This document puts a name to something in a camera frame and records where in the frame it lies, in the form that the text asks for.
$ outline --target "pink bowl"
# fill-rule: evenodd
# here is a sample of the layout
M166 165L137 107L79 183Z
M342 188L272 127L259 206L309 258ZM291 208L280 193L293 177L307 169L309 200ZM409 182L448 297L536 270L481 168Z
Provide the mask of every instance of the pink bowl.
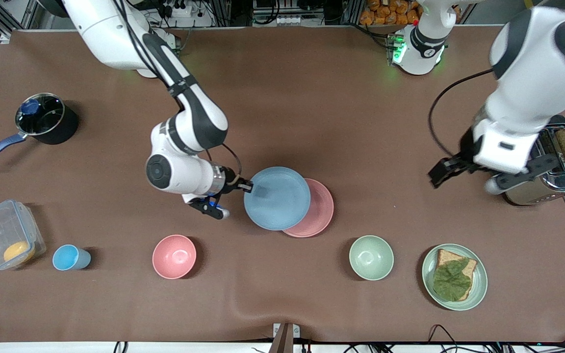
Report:
M195 255L195 246L188 237L170 235L155 247L152 265L160 277L177 279L193 268Z
M296 238L312 237L323 231L334 213L334 201L330 191L319 181L305 178L311 191L311 205L305 218L295 226L283 230L288 235Z

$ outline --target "stainless steel toaster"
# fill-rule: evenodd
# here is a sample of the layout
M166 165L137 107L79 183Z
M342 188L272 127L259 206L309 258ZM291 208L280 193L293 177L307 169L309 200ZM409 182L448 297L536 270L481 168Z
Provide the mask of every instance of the stainless steel toaster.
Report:
M541 130L538 140L531 150L531 158L547 153L558 156L559 166L505 192L505 198L516 205L536 205L545 201L563 199L565 201L565 158L559 148L555 132L565 129L565 118L554 116L551 122Z

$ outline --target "container lid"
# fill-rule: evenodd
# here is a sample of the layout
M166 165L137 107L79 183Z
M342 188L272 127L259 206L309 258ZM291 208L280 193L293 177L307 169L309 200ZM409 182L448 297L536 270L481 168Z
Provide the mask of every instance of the container lid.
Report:
M52 130L65 114L65 104L51 93L34 94L21 104L14 121L22 132L30 136Z
M36 252L36 224L23 215L22 203L6 200L0 203L0 270L16 266Z

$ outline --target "yellow fruit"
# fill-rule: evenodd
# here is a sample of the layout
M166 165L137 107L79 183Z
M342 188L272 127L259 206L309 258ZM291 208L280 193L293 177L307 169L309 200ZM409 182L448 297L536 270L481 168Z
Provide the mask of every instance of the yellow fruit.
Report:
M24 252L29 249L29 244L26 241L18 241L11 246L9 246L6 251L4 252L4 261L10 261L14 259L18 255L23 254ZM29 254L23 259L23 261L32 258L34 256L34 249L32 249Z

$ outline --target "black pot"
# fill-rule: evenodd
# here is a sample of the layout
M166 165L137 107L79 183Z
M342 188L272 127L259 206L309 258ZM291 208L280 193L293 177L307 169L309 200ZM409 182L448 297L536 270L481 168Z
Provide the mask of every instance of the black pot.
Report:
M76 133L78 116L51 93L31 96L22 103L14 118L18 134L0 141L0 152L4 148L25 141L32 136L47 145L58 145Z

